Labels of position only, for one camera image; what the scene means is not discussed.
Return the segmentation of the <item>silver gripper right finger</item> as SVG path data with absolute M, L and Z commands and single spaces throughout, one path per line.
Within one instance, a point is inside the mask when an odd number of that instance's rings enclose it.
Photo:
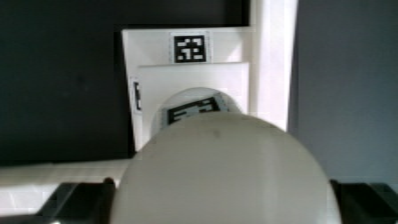
M 330 181 L 343 224 L 398 224 L 398 193 L 385 183 Z

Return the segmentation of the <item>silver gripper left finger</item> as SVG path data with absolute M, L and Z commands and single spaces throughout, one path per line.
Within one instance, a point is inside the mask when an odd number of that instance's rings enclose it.
M 115 182 L 64 182 L 26 224 L 110 224 Z

